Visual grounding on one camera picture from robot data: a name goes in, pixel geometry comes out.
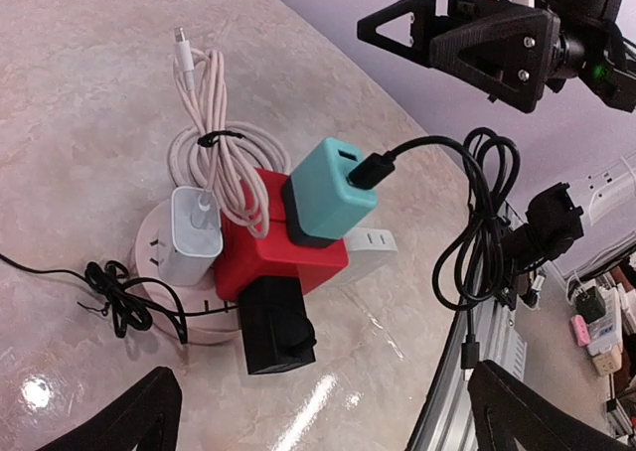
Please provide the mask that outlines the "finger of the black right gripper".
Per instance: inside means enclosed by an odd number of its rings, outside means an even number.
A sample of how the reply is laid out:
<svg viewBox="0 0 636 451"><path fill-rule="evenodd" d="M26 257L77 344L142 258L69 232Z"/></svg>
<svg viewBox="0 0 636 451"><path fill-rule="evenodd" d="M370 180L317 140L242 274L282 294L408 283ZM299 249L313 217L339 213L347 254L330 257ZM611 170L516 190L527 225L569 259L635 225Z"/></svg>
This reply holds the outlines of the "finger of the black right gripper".
<svg viewBox="0 0 636 451"><path fill-rule="evenodd" d="M432 40L448 27L436 15L436 0L398 0L357 23L357 38L422 67L430 68Z"/></svg>

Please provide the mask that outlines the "teal USB charger plug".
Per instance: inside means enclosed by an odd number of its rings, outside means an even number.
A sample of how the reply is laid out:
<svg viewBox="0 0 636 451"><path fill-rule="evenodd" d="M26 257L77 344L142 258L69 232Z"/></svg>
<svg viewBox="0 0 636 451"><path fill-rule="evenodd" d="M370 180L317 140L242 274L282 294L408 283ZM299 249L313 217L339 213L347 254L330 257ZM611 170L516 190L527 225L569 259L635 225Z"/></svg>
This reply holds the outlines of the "teal USB charger plug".
<svg viewBox="0 0 636 451"><path fill-rule="evenodd" d="M362 158L357 146L328 137L291 172L282 187L282 201L292 243L326 248L377 207L374 190L348 181Z"/></svg>

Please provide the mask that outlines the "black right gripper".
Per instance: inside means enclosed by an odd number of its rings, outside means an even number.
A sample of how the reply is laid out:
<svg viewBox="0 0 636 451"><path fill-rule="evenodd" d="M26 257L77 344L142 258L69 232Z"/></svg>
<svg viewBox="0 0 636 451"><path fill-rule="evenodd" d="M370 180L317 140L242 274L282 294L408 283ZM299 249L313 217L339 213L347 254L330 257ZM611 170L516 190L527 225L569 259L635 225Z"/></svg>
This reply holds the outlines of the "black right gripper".
<svg viewBox="0 0 636 451"><path fill-rule="evenodd" d="M524 113L579 78L605 105L635 109L635 63L616 23L622 0L450 0L467 22L431 40L431 66Z"/></svg>

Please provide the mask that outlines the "white USB charger plug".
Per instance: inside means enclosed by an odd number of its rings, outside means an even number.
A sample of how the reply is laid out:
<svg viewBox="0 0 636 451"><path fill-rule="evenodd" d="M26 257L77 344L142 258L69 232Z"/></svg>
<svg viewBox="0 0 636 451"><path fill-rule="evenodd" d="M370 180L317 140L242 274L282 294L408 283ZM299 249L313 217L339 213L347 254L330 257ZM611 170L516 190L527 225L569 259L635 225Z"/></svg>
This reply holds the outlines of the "white USB charger plug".
<svg viewBox="0 0 636 451"><path fill-rule="evenodd" d="M182 186L170 197L158 230L158 271L169 285L196 285L224 247L219 206L211 192Z"/></svg>

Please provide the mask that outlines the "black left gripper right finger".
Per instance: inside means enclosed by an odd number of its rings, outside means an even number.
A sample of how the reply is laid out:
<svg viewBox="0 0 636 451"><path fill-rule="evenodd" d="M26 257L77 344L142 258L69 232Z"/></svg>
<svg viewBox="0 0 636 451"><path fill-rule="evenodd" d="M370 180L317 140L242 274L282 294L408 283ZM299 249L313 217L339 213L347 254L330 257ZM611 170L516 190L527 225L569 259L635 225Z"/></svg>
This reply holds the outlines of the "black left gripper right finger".
<svg viewBox="0 0 636 451"><path fill-rule="evenodd" d="M562 412L493 361L476 365L468 391L480 450L625 450Z"/></svg>

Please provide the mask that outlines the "red cube socket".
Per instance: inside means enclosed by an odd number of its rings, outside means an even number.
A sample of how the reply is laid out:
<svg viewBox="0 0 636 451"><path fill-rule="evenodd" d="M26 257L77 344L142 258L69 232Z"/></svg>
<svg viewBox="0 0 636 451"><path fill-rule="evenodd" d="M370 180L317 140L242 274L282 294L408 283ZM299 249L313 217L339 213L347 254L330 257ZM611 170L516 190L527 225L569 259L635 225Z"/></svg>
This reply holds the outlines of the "red cube socket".
<svg viewBox="0 0 636 451"><path fill-rule="evenodd" d="M240 293L260 276L294 277L307 294L332 279L349 265L343 240L323 248L292 243L287 234L282 201L285 174L259 169L269 196L268 235L256 238L244 226L222 217L224 249L213 264L217 294L236 301Z"/></svg>

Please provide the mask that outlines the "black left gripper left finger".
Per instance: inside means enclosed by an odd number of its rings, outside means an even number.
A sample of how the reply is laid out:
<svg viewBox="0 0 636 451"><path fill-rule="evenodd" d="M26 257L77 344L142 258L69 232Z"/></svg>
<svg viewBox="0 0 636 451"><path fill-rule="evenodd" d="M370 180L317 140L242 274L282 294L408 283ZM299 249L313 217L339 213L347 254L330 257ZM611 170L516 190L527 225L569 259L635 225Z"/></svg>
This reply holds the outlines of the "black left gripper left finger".
<svg viewBox="0 0 636 451"><path fill-rule="evenodd" d="M157 367L93 418L46 444L51 450L174 450L182 390L167 367Z"/></svg>

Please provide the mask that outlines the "black power adapter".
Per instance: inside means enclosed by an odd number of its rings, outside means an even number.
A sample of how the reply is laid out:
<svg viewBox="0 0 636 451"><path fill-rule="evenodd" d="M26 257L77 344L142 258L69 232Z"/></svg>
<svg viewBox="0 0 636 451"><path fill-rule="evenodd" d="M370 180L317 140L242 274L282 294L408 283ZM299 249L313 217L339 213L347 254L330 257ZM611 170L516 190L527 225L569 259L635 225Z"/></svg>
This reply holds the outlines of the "black power adapter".
<svg viewBox="0 0 636 451"><path fill-rule="evenodd" d="M282 374L316 361L316 332L299 279L257 278L238 296L238 315L249 375Z"/></svg>

